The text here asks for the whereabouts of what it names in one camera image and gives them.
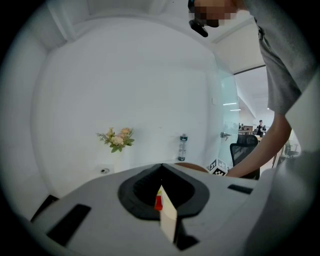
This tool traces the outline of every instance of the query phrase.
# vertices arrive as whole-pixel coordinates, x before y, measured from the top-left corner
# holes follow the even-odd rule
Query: desk
[[[238,134],[251,134],[252,130],[238,130]]]
[[[263,137],[260,137],[260,135],[254,135],[254,136],[256,136],[259,142],[263,139]]]
[[[204,172],[204,173],[208,173],[208,170],[197,165],[197,164],[193,164],[193,163],[189,163],[189,162],[176,162],[174,163],[175,165],[178,165],[178,166],[183,166],[183,167],[186,167],[186,168],[189,168],[189,169],[193,169],[193,170],[196,170],[196,171],[200,171],[200,172]]]

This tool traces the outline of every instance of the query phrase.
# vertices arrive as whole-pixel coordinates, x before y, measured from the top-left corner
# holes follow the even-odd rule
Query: black opening
[[[118,198],[123,207],[142,220],[160,220],[155,210],[156,196],[160,186],[170,198],[177,211],[173,243],[184,250],[198,240],[186,234],[182,219],[196,216],[209,200],[209,190],[200,181],[168,164],[156,164],[125,180],[118,189]]]

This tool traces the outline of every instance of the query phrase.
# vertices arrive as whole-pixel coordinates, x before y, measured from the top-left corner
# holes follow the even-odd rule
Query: bottle cap
[[[183,133],[182,136],[180,136],[180,141],[186,142],[188,140],[188,136]]]

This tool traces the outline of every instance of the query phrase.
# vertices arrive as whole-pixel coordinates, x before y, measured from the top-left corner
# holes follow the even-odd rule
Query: person
[[[274,111],[273,122],[251,154],[229,170],[230,177],[259,169],[285,145],[292,130],[285,114],[318,68],[302,32],[279,4],[275,0],[194,0],[194,13],[204,21],[230,19],[240,10],[249,11],[258,28],[257,40],[266,66],[268,108]]]
[[[259,136],[263,135],[264,131],[267,130],[262,120],[259,121],[259,125],[256,127],[256,129],[258,130],[256,135],[259,135]]]

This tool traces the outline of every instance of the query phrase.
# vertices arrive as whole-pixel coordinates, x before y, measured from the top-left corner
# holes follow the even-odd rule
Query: white wall
[[[221,86],[213,54],[190,37],[145,20],[109,18],[49,56],[34,92],[35,152],[63,196],[112,164],[96,133],[134,128],[131,166],[175,160],[187,133],[187,161],[218,156]]]
[[[74,25],[85,21],[89,17],[89,6],[87,0],[62,0],[65,11]]]
[[[29,29],[21,32],[0,76],[1,183],[13,209],[28,220],[48,196],[31,139],[33,89],[47,51]]]
[[[242,109],[239,111],[239,123],[240,125],[252,126],[254,123],[254,117],[248,110]]]
[[[253,124],[255,126],[258,126],[259,120],[262,120],[263,125],[269,128],[272,125],[272,122],[274,121],[274,116],[275,112],[269,109],[257,111],[256,119],[253,120]]]
[[[220,59],[233,73],[264,64],[255,23],[240,28],[214,46]]]
[[[306,125],[308,131],[319,129],[319,81],[320,70],[318,68],[306,90],[285,115],[299,140],[301,149],[306,152],[315,152],[320,149],[319,132],[313,132],[312,136],[310,132],[306,132]]]

